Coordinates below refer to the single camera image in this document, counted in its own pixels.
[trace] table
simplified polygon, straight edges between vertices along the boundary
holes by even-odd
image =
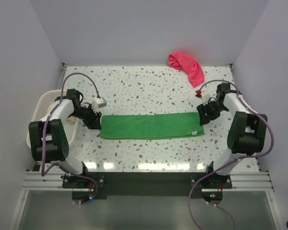
[[[223,79],[233,82],[230,67],[203,67],[205,81]],[[184,71],[167,66],[69,66],[65,76],[81,72],[96,83],[99,94],[108,103],[103,115],[152,115],[196,112],[202,101]],[[204,88],[215,96],[217,82]],[[96,96],[85,77],[72,76],[65,89],[76,88],[84,94],[84,102]],[[109,140],[99,130],[89,130],[82,121],[74,146],[70,149],[89,171],[96,172],[204,172],[226,149],[231,114],[221,116],[204,126],[205,135],[166,140]],[[256,159],[244,159],[233,172],[258,172]]]

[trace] terrazzo table surface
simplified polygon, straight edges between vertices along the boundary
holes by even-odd
[[[205,81],[233,82],[229,67],[203,67]],[[152,115],[197,112],[201,100],[183,71],[166,66],[67,67],[65,77],[74,72],[90,76],[108,105],[103,115]],[[213,96],[217,82],[204,88]],[[83,76],[72,76],[65,89],[76,88],[91,102],[96,92]],[[98,172],[204,172],[226,149],[231,114],[222,112],[204,126],[205,135],[165,140],[109,140],[99,130],[89,130],[80,121],[74,146],[70,149],[89,171]],[[244,159],[233,172],[258,172],[256,159]]]

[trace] green towel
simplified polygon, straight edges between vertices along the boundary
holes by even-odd
[[[106,139],[158,140],[203,134],[198,113],[104,115],[101,119],[100,136]]]

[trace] gray floor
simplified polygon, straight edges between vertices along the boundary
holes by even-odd
[[[237,222],[238,230],[275,230],[265,192],[226,192],[221,203]],[[205,230],[233,229],[225,213],[203,200],[192,209]],[[71,192],[31,191],[21,230],[194,230],[186,197],[109,196],[80,208]]]

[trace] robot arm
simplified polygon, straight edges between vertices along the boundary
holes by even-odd
[[[238,100],[237,92],[230,88],[229,83],[218,85],[216,100],[211,101],[209,95],[203,95],[202,98],[203,104],[197,107],[201,125],[208,124],[211,120],[217,119],[222,111],[230,111],[233,116],[227,137],[227,149],[216,161],[211,162],[206,173],[210,173],[228,164],[237,157],[251,156],[255,152],[262,151],[266,126],[257,116],[247,111]],[[238,163],[239,161],[216,172],[216,176],[229,176],[231,170]]]
[[[64,132],[63,125],[69,116],[75,116],[82,119],[84,125],[89,129],[101,129],[100,118],[101,113],[97,112],[98,108],[107,105],[102,98],[96,98],[88,107],[80,105],[81,93],[76,89],[68,89],[66,96],[63,97],[61,104],[51,115],[48,122],[46,133],[51,135],[51,140],[46,141],[46,162],[59,161],[59,165],[66,171],[74,174],[84,174],[85,165],[69,156],[69,145]],[[42,161],[42,132],[48,115],[40,121],[31,122],[29,124],[29,136],[31,142],[32,157],[35,161]]]

